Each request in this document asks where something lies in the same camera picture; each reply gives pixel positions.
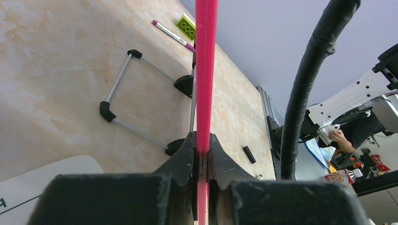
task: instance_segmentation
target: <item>black shirt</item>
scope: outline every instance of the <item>black shirt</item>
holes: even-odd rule
[[[377,131],[382,131],[384,127],[372,112],[369,117],[344,124],[340,129],[344,133],[345,138],[357,149],[369,136],[375,134]],[[339,149],[337,142],[332,142],[330,145]]]

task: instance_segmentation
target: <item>person's hand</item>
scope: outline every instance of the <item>person's hand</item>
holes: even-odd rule
[[[342,142],[346,140],[340,129],[330,131],[329,138],[334,142]]]

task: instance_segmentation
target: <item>red bag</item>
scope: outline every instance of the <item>red bag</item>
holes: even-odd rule
[[[372,155],[372,156],[370,156],[370,158],[376,164],[376,166],[377,166],[377,168],[379,169],[380,172],[385,172],[385,171],[389,171],[390,170],[386,165],[384,165],[382,163],[382,161],[380,160],[380,156],[379,155]]]

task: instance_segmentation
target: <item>green lego block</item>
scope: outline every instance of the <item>green lego block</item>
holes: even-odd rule
[[[196,34],[196,25],[186,14],[177,22],[176,26],[182,31],[189,40],[193,41]]]

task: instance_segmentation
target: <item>person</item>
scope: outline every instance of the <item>person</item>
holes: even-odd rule
[[[336,148],[334,155],[342,152],[354,152],[371,135],[382,130],[384,127],[373,112],[369,117],[342,125],[340,129],[329,133],[329,138],[333,141],[331,146]]]

